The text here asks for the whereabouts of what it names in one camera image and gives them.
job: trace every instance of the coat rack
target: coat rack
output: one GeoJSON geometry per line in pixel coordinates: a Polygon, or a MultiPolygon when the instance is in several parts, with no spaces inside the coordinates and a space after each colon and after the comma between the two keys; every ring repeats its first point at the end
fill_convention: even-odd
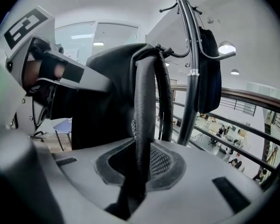
{"type": "Polygon", "coordinates": [[[186,52],[184,54],[177,54],[171,48],[164,48],[160,44],[156,44],[156,48],[163,52],[164,57],[174,56],[178,58],[186,57],[189,53],[190,56],[190,73],[188,74],[187,96],[182,118],[182,125],[177,139],[177,143],[186,146],[190,139],[194,123],[196,120],[197,110],[196,102],[198,99],[199,90],[199,54],[201,53],[207,59],[224,60],[226,58],[235,56],[235,52],[230,52],[221,56],[207,55],[202,46],[200,37],[199,25],[195,17],[195,13],[202,14],[196,7],[192,7],[189,0],[175,0],[175,4],[171,7],[160,9],[160,12],[168,11],[178,6],[177,13],[181,14],[183,25],[185,28],[185,42],[186,52]]]}

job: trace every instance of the lamp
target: lamp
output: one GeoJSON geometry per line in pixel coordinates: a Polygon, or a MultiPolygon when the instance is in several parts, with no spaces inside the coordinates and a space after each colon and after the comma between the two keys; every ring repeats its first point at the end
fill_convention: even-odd
{"type": "Polygon", "coordinates": [[[239,71],[238,71],[237,69],[233,69],[233,70],[231,71],[231,74],[232,74],[232,75],[239,75],[239,71]]]}
{"type": "Polygon", "coordinates": [[[80,39],[80,38],[92,38],[93,34],[83,34],[83,35],[72,35],[72,39],[80,39]]]}
{"type": "Polygon", "coordinates": [[[228,42],[228,41],[221,42],[218,50],[222,54],[227,54],[232,51],[234,51],[234,52],[236,51],[235,46],[231,42],[228,42]]]}
{"type": "Polygon", "coordinates": [[[104,43],[103,42],[94,42],[93,45],[94,46],[103,46],[104,43]]]}

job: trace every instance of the glass window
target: glass window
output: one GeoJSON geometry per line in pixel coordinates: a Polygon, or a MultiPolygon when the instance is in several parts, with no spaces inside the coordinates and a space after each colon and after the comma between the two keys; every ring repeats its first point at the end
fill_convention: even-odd
{"type": "Polygon", "coordinates": [[[64,54],[85,65],[91,56],[95,22],[70,25],[55,30],[55,41],[64,48],[64,54]]]}
{"type": "Polygon", "coordinates": [[[114,23],[98,23],[92,55],[117,46],[138,43],[138,28],[114,23]]]}

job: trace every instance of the mesh panel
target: mesh panel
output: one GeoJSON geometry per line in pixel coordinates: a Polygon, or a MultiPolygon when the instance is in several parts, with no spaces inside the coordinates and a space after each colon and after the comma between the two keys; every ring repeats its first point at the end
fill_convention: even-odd
{"type": "Polygon", "coordinates": [[[153,146],[150,147],[149,169],[152,179],[169,170],[171,162],[168,155],[153,146]]]}
{"type": "MultiPolygon", "coordinates": [[[[170,169],[172,160],[161,150],[151,146],[149,170],[151,179],[165,173],[170,169]]],[[[127,146],[109,159],[110,166],[121,173],[129,176],[136,172],[135,143],[127,146]]]]}

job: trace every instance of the black logo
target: black logo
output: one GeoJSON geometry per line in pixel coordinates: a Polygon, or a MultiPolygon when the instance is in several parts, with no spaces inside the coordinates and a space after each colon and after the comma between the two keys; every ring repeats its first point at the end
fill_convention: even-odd
{"type": "Polygon", "coordinates": [[[13,49],[16,44],[29,33],[32,29],[36,28],[39,24],[46,21],[48,18],[37,9],[34,9],[20,18],[5,34],[5,40],[10,49],[13,49]]]}

